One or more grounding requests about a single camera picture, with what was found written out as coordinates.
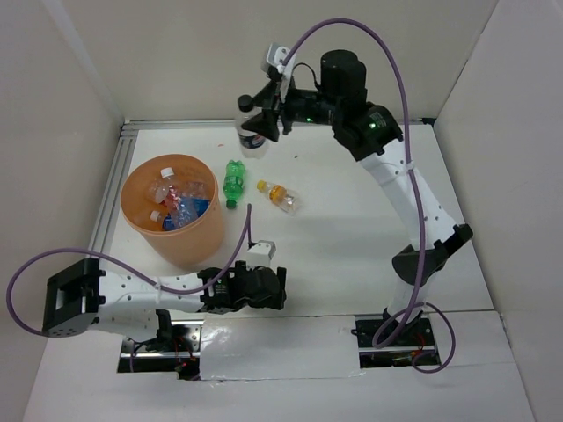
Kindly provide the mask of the clear white cap bottle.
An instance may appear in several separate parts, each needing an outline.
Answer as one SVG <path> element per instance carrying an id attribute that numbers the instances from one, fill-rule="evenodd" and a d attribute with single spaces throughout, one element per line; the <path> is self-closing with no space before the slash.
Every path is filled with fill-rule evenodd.
<path id="1" fill-rule="evenodd" d="M 163 168 L 160 171 L 160 178 L 156 178 L 150 184 L 147 190 L 148 198 L 156 204 L 163 203 L 170 191 L 171 180 L 174 177 L 175 172 L 172 167 Z"/>

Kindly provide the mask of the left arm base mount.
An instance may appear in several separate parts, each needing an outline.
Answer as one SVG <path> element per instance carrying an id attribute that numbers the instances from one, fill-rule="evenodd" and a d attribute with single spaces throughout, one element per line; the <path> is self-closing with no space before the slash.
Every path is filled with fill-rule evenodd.
<path id="1" fill-rule="evenodd" d="M 175 373 L 179 380 L 200 381 L 202 321 L 172 320 L 167 310 L 158 310 L 157 320 L 157 331 L 148 340 L 122 341 L 117 372 Z"/>

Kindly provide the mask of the blue label blue cap bottle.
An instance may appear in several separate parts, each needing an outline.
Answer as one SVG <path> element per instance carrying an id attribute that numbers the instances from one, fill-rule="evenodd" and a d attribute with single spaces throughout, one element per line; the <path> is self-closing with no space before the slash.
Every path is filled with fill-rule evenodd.
<path id="1" fill-rule="evenodd" d="M 157 210 L 150 213 L 150 220 L 157 223 L 163 231 L 173 231 L 184 227 L 184 222 L 179 216 Z"/>

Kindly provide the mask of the red label red cap bottle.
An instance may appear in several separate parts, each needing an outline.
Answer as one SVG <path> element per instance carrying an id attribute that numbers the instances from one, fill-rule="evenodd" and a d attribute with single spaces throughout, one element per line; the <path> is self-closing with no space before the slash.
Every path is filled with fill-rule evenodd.
<path id="1" fill-rule="evenodd" d="M 165 184 L 164 204 L 168 208 L 170 214 L 180 211 L 182 208 L 182 200 L 184 192 L 181 186 L 177 184 Z"/>

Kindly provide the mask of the pepsi bottle black cap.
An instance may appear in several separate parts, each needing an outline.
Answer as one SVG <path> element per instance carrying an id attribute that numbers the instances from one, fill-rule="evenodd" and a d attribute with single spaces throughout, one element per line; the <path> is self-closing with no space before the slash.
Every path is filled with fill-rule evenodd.
<path id="1" fill-rule="evenodd" d="M 261 109 L 254 104 L 253 98 L 244 94 L 238 98 L 238 114 L 235 118 L 239 146 L 246 158 L 260 159 L 268 149 L 268 139 L 255 132 L 243 129 L 243 124 L 251 118 L 260 115 Z"/>

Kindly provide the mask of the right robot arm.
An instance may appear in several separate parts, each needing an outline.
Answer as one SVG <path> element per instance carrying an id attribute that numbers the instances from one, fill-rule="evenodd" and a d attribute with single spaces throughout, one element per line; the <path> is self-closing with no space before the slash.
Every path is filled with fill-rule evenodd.
<path id="1" fill-rule="evenodd" d="M 367 70 L 357 55 L 333 50 L 320 59 L 316 90 L 296 88 L 295 64 L 282 62 L 289 49 L 271 44 L 261 64 L 269 79 L 248 104 L 251 116 L 242 128 L 278 141 L 293 123 L 327 125 L 380 185 L 411 243 L 392 260 L 398 285 L 386 317 L 406 309 L 411 297 L 423 297 L 435 273 L 472 238 L 467 224 L 456 223 L 443 209 L 406 153 L 406 130 L 383 106 L 368 101 Z"/>

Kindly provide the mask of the yellow cap orange label bottle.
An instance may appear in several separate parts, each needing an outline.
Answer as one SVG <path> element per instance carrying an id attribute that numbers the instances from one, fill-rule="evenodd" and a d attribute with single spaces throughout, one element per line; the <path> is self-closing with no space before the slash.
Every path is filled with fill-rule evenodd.
<path id="1" fill-rule="evenodd" d="M 301 205 L 298 194 L 282 185 L 259 180 L 256 187 L 269 202 L 289 215 L 294 215 Z"/>

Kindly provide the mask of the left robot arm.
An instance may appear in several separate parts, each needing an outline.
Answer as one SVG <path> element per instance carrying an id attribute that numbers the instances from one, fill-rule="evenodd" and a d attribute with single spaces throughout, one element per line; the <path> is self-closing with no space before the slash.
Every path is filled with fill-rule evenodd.
<path id="1" fill-rule="evenodd" d="M 42 332 L 52 338 L 104 331 L 144 342 L 155 351 L 173 341 L 170 313 L 224 315 L 245 307 L 281 310 L 287 298 L 287 270 L 250 267 L 238 261 L 226 273 L 216 267 L 155 285 L 100 269 L 85 258 L 48 279 Z"/>

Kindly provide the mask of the green plastic bottle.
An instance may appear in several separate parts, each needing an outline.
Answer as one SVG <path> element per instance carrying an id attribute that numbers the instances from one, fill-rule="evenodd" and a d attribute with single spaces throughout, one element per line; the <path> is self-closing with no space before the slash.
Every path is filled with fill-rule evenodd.
<path id="1" fill-rule="evenodd" d="M 230 160 L 225 168 L 223 178 L 223 194 L 226 207 L 235 209 L 240 201 L 245 186 L 245 166 L 241 161 Z"/>

